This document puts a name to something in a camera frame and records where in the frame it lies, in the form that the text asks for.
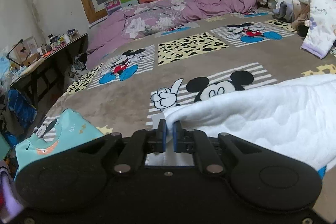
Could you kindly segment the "white quilted jacket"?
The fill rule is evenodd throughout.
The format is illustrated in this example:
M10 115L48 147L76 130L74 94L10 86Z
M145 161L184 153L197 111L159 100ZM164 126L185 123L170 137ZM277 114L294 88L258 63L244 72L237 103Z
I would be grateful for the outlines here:
M314 75L245 91L234 91L171 107L152 116L204 131L229 133L261 147L327 171L335 167L335 75Z

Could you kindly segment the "brown Mickey Mouse blanket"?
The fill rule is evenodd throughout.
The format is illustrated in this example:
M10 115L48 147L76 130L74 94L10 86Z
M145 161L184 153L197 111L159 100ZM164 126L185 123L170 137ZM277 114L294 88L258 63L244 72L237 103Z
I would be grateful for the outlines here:
M135 173L114 165L123 138L156 129L152 116L234 91L314 75L335 75L335 57L303 50L303 39L267 16L201 20L176 34L146 36L102 59L86 79L50 108L44 123L72 109L103 136L35 161L15 185L33 209L53 212L48 222L105 223L165 211L200 221L228 215L249 223L312 215L321 192L335 194L335 167L327 171L229 133L209 137L226 171L203 174L193 156L175 153L167 127L166 151L147 154Z

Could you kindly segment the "teal cartoon shirt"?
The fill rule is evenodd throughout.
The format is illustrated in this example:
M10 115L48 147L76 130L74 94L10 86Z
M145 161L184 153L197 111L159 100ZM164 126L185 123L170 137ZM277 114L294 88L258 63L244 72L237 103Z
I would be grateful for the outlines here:
M64 110L50 123L44 123L30 137L15 147L18 170L15 178L24 167L88 143L103 136L103 133L72 109Z

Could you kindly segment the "dark wooden side table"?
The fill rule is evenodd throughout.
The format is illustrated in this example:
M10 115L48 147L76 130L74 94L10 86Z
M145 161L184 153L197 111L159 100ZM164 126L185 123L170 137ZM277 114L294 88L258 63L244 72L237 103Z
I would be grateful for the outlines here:
M17 89L35 107L54 87L63 91L65 72L73 64L74 57L84 53L88 35L76 37L64 47L52 52L29 66L10 87Z

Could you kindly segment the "blue denim garment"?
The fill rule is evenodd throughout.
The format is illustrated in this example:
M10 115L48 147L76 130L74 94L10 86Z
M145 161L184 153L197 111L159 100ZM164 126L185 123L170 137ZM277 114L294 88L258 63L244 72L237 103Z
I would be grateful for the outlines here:
M10 89L7 93L7 106L18 119L21 127L26 130L37 116L36 108L17 89Z

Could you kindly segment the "purple floral duvet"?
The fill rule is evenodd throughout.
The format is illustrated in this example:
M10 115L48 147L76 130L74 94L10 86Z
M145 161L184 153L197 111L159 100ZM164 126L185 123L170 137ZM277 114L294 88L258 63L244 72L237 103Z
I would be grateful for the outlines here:
M108 16L90 39L86 67L136 39L189 22L256 9L258 0L161 0L121 8Z

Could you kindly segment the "framed picture on table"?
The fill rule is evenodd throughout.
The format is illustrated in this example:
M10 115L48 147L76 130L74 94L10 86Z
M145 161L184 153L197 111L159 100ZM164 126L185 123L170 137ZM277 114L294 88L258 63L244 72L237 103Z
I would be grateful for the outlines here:
M20 67L29 67L38 58L38 45L33 36L21 39L12 47L6 58Z

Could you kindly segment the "white floral pajama garment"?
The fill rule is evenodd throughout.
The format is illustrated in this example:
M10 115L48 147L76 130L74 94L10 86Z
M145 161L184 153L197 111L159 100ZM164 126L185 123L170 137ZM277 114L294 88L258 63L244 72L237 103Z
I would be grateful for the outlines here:
M335 0L309 0L308 23L301 48L323 59L335 42Z

